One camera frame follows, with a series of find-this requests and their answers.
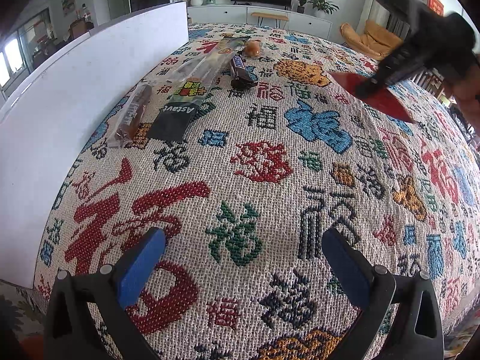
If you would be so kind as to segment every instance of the orange armchair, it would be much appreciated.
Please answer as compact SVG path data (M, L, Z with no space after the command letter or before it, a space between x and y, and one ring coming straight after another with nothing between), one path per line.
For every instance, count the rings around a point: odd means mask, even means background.
M398 36L371 20L366 21L365 33L362 36L358 35L348 23L341 25L340 33L353 50L377 61L384 59L403 43Z

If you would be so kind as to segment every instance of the blue gripper pad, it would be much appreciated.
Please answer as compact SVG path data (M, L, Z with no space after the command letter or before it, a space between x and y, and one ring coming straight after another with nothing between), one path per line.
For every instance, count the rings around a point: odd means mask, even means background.
M338 232L327 230L322 236L322 252L353 306L365 310L370 302L370 282L349 254L355 252Z
M126 271L117 287L117 300L123 309L137 302L140 292L165 251L165 245L165 233L157 229Z

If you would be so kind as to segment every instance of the plastic packaged snack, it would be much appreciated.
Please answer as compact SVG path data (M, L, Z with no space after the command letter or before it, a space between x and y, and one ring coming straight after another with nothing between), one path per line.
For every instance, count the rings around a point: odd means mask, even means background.
M230 61L230 75L232 76L232 88L243 91L258 85L258 81L253 81L248 74L242 60L242 54L234 55Z
M133 142L151 95L152 87L150 85L137 85L123 106L114 131L106 140L107 147L119 149Z
M148 130L147 138L182 142L190 121L205 101L218 72L238 51L243 50L248 39L224 38L218 42L207 57L195 65L189 78L179 83Z

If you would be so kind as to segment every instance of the white board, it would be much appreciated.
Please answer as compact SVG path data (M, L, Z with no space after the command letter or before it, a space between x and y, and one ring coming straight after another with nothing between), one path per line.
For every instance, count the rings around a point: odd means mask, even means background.
M123 95L186 42L185 3L134 12L60 50L9 97L0 110L0 279L32 288L71 165Z

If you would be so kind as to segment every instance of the woven bed cover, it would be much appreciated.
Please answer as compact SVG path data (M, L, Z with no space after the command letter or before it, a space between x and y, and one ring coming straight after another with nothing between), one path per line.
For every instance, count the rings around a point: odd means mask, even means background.
M58 269L93 273L157 226L166 252L126 311L161 359L324 359L359 312L322 254L334 227L372 264L428 271L451 330L478 293L480 190L442 105L404 81L390 90L416 125L370 108L328 72L369 76L375 61L313 36L232 24L189 33L141 80L153 95L134 144L106 146L127 95L73 164L40 245L34 285L45 304ZM258 86L234 90L225 69L184 142L147 139L174 90L169 72L228 34L262 40L263 56L246 62Z

